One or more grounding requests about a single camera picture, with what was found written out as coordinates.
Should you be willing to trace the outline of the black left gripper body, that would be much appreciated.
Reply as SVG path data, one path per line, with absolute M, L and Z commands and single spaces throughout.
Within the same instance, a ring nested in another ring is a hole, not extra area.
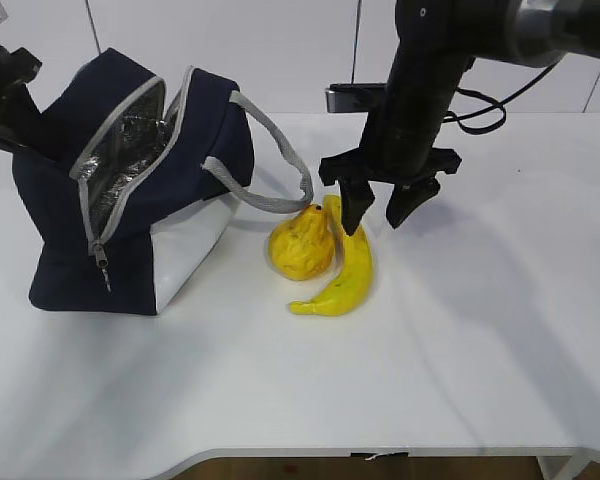
M 29 50 L 19 48 L 10 52 L 0 45 L 0 108 L 20 87 L 33 81 L 41 67 L 42 62 Z

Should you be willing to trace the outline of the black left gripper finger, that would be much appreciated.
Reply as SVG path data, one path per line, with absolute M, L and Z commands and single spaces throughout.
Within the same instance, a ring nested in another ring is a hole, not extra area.
M 0 150 L 31 151 L 59 162 L 65 148 L 61 127 L 38 109 L 25 85 L 0 95 Z

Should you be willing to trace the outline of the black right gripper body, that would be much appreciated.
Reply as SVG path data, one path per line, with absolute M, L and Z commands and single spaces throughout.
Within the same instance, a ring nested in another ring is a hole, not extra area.
M 439 172 L 453 175 L 460 164 L 454 150 L 435 148 L 430 138 L 403 139 L 399 130 L 383 124 L 378 112 L 370 112 L 359 145 L 323 158 L 319 176 L 326 186 L 342 181 L 408 186 Z

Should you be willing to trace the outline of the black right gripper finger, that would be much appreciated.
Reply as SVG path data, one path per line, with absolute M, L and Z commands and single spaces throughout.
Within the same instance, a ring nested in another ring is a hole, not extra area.
M 386 207 L 386 219 L 393 229 L 422 204 L 434 198 L 441 185 L 436 178 L 426 178 L 409 186 L 396 185 Z
M 342 179 L 339 181 L 342 203 L 341 223 L 347 235 L 353 235 L 375 201 L 367 180 Z

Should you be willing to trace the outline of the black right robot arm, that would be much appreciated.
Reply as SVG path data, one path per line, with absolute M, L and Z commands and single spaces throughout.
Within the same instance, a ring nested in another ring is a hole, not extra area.
M 326 90 L 330 113 L 367 119 L 357 148 L 322 159 L 319 176 L 338 185 L 341 223 L 353 234 L 390 184 L 386 219 L 398 228 L 440 191 L 438 173 L 461 159 L 434 142 L 463 75 L 477 59 L 544 69 L 567 53 L 600 58 L 600 1 L 399 1 L 399 39 L 386 83 L 340 83 Z

